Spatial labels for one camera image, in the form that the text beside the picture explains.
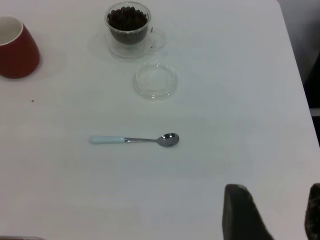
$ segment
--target light blue handle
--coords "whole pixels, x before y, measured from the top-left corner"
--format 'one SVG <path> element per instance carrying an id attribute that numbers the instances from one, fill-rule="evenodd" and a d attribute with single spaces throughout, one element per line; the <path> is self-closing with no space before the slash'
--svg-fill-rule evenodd
<path id="1" fill-rule="evenodd" d="M 92 136 L 89 139 L 92 144 L 123 144 L 125 143 L 124 136 Z"/>

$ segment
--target dark beans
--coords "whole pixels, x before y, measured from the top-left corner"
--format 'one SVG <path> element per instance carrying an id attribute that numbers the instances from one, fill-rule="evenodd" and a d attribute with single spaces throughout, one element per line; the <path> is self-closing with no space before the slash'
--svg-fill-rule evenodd
<path id="1" fill-rule="evenodd" d="M 147 15 L 135 7 L 123 6 L 121 9 L 112 10 L 107 15 L 108 23 L 114 29 L 120 31 L 133 31 L 142 28 L 148 23 Z M 110 29 L 113 37 L 120 43 L 126 45 L 137 44 L 142 41 L 148 31 L 145 27 L 139 32 L 121 33 Z"/>
<path id="2" fill-rule="evenodd" d="M 133 6 L 123 6 L 121 9 L 112 10 L 107 18 L 113 28 L 123 31 L 139 29 L 148 22 L 147 15 Z"/>

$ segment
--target spoon handle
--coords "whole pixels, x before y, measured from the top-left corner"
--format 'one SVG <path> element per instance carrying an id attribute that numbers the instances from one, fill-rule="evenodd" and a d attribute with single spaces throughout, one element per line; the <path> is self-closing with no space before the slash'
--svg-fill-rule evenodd
<path id="1" fill-rule="evenodd" d="M 89 139 L 91 144 L 124 144 L 124 136 L 92 136 Z"/>
<path id="2" fill-rule="evenodd" d="M 154 139 L 132 138 L 132 137 L 126 137 L 124 140 L 126 143 L 142 143 L 142 142 L 156 143 L 157 142 L 157 140 L 154 140 Z"/>

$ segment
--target glass saucer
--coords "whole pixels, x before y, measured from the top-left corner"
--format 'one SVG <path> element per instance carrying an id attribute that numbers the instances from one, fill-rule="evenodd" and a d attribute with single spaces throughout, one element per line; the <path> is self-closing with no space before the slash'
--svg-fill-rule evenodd
<path id="1" fill-rule="evenodd" d="M 133 88 L 144 99 L 158 101 L 173 95 L 177 84 L 175 70 L 167 64 L 155 61 L 145 63 L 137 69 Z"/>

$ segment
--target black object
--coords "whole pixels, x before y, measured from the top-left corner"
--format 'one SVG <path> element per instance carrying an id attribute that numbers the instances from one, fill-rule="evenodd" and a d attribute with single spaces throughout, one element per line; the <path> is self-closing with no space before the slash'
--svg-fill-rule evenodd
<path id="1" fill-rule="evenodd" d="M 224 240 L 273 240 L 250 192 L 238 184 L 225 186 L 222 230 Z"/>
<path id="2" fill-rule="evenodd" d="M 310 189 L 304 227 L 309 240 L 320 240 L 320 183 Z M 224 240 L 273 240 L 250 192 L 239 184 L 225 186 L 222 230 Z"/>
<path id="3" fill-rule="evenodd" d="M 320 108 L 320 54 L 303 87 L 309 108 Z"/>
<path id="4" fill-rule="evenodd" d="M 310 189 L 304 227 L 309 240 L 320 240 L 320 183 Z"/>

